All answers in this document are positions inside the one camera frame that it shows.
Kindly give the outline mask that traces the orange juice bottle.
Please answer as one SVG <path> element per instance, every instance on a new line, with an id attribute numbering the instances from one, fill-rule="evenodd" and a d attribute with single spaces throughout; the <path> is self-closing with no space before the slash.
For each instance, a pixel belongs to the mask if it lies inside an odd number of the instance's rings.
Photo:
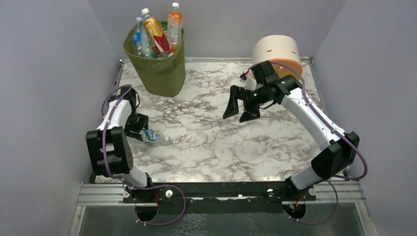
<path id="1" fill-rule="evenodd" d="M 167 38 L 169 39 L 171 50 L 174 53 L 182 39 L 182 14 L 179 12 L 179 3 L 172 3 L 172 11 L 168 15 Z"/>

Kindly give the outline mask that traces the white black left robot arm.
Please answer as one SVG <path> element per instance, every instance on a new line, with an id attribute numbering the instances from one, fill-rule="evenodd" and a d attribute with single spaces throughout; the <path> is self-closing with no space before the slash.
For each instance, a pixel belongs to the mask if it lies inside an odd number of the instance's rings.
<path id="1" fill-rule="evenodd" d="M 132 85 L 121 86 L 104 101 L 108 111 L 102 123 L 86 133 L 92 171 L 96 176 L 116 179 L 130 189 L 152 187 L 148 173 L 134 165 L 128 138 L 142 141 L 141 131 L 149 126 L 149 118 L 137 112 L 140 99 Z"/>

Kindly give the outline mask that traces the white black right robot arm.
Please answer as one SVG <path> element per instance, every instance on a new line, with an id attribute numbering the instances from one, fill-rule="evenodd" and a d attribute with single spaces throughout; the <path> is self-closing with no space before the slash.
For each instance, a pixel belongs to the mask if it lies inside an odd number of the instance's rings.
<path id="1" fill-rule="evenodd" d="M 303 78 L 293 75 L 280 76 L 266 60 L 249 68 L 255 83 L 261 87 L 249 89 L 233 85 L 230 98 L 223 114 L 229 118 L 239 113 L 238 101 L 243 102 L 243 114 L 239 121 L 260 118 L 265 103 L 279 104 L 298 119 L 319 146 L 320 153 L 304 169 L 285 180 L 284 191 L 297 194 L 315 183 L 335 177 L 351 165 L 357 155 L 359 137 L 355 132 L 347 133 L 330 120 L 309 98 Z"/>

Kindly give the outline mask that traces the green tinted bottle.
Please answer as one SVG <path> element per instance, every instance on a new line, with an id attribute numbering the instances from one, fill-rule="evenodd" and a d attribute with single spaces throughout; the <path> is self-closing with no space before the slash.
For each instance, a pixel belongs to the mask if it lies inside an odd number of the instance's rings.
<path id="1" fill-rule="evenodd" d="M 149 41 L 149 38 L 148 38 L 148 34 L 147 34 L 147 32 L 144 28 L 144 25 L 143 25 L 144 21 L 145 21 L 145 18 L 150 16 L 149 9 L 148 8 L 142 9 L 141 14 L 142 14 L 142 17 L 143 17 L 143 20 L 140 22 L 141 39 L 142 39 L 142 42 L 141 42 L 141 47 L 142 47 L 141 57 L 149 58 L 149 59 L 156 59 L 157 56 L 156 56 L 156 54 L 153 50 L 151 42 Z"/>

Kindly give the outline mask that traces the red gold drink can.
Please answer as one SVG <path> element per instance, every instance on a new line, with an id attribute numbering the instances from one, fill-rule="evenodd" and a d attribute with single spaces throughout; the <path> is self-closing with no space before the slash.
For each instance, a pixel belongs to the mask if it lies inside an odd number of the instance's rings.
<path id="1" fill-rule="evenodd" d="M 171 44 L 168 41 L 161 23 L 156 17 L 144 19 L 143 27 L 148 35 L 152 49 L 157 56 L 171 51 Z"/>

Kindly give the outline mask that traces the blue label clear bottle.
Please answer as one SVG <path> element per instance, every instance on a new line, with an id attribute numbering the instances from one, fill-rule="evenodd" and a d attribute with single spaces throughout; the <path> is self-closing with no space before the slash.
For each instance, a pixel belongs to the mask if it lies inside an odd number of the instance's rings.
<path id="1" fill-rule="evenodd" d="M 142 52 L 142 38 L 141 38 L 141 22 L 142 22 L 141 17 L 137 17 L 136 18 L 136 24 L 134 26 L 134 31 L 133 31 L 133 35 L 132 35 L 132 43 L 133 43 L 133 47 L 134 47 L 134 54 L 136 56 L 141 56 L 141 52 Z"/>

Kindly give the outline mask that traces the dark green label bottle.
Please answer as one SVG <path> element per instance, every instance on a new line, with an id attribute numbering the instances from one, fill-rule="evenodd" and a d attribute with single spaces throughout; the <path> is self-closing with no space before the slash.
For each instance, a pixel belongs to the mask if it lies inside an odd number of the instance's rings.
<path id="1" fill-rule="evenodd" d="M 166 146 L 171 143 L 171 138 L 168 135 L 164 135 L 158 130 L 143 128 L 140 132 L 143 143 L 150 146 Z"/>

